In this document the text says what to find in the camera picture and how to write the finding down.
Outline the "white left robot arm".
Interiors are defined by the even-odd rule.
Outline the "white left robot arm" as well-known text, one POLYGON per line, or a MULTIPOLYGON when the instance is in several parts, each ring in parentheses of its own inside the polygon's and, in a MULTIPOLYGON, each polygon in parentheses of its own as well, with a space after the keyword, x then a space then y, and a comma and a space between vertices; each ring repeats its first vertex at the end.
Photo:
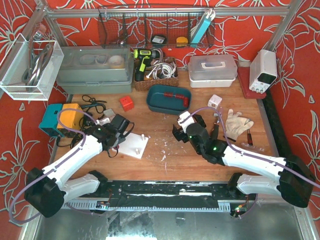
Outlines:
POLYGON ((77 197, 106 194, 108 179, 99 171, 92 170, 77 179, 71 176, 93 157, 124 142, 131 133, 127 129, 129 125, 134 123, 116 114, 110 123, 88 128, 82 140, 60 159, 43 169, 35 167, 27 174, 24 199, 41 215, 50 218, 77 197))

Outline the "clear small parts box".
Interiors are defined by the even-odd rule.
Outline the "clear small parts box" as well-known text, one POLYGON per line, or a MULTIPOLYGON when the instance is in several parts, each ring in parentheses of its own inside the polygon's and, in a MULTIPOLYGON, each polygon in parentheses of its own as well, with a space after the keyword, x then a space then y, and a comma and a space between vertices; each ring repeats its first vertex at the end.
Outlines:
POLYGON ((115 113, 111 108, 108 108, 103 111, 103 114, 110 119, 110 121, 115 117, 115 113))

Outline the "red cube power socket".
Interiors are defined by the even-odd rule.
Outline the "red cube power socket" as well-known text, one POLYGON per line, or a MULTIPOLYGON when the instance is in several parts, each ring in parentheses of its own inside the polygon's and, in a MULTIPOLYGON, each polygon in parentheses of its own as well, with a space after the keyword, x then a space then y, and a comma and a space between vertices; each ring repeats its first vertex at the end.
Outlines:
POLYGON ((134 102, 130 96, 124 96, 119 99, 122 109, 127 112, 134 108, 134 102))

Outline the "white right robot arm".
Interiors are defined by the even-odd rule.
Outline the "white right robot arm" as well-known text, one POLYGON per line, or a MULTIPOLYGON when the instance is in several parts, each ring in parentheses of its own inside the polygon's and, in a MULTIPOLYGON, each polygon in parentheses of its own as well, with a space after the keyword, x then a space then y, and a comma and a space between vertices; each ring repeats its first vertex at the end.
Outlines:
POLYGON ((196 153, 211 164, 254 173, 233 174, 228 183, 230 194, 275 195, 293 206, 308 206, 315 176, 298 156, 273 157, 244 150, 210 135, 199 123, 185 128, 173 126, 172 134, 177 141, 190 142, 196 153))

